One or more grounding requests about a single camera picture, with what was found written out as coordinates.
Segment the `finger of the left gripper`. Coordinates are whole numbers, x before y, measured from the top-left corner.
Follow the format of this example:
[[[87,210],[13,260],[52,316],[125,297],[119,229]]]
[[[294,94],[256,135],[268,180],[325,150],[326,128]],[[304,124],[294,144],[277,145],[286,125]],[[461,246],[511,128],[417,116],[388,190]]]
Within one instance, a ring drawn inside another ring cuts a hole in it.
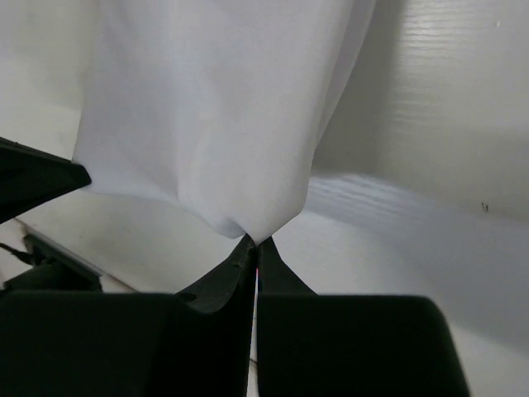
[[[81,165],[1,140],[1,222],[90,184],[90,176]]]

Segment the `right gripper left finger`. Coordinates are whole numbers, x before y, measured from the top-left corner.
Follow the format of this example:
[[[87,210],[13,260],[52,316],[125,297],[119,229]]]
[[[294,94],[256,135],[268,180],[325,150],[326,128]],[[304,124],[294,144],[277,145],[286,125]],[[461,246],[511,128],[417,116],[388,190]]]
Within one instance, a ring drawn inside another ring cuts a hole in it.
[[[256,248],[175,294],[1,293],[4,396],[244,396]]]

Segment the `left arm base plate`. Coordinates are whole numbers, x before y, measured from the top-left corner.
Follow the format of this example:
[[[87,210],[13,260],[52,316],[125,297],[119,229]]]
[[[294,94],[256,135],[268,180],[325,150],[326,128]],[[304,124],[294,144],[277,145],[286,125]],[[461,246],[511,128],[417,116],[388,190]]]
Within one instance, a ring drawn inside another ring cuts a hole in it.
[[[30,269],[2,282],[6,290],[63,290],[102,292],[100,276],[34,234],[22,239],[26,251],[5,243],[1,248]]]

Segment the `white t shirt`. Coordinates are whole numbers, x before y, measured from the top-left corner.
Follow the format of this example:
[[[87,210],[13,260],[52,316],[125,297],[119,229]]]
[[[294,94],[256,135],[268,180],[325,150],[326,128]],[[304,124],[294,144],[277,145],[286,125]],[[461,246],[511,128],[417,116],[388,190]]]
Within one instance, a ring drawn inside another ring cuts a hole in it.
[[[372,1],[101,1],[74,161],[94,193],[262,242],[303,209]]]

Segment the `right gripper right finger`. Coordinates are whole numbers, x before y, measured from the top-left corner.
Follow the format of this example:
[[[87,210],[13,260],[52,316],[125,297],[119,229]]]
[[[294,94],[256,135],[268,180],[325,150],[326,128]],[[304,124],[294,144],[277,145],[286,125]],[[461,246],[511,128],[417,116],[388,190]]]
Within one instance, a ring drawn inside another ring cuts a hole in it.
[[[430,299],[317,294],[272,240],[257,255],[260,395],[469,395],[447,321]]]

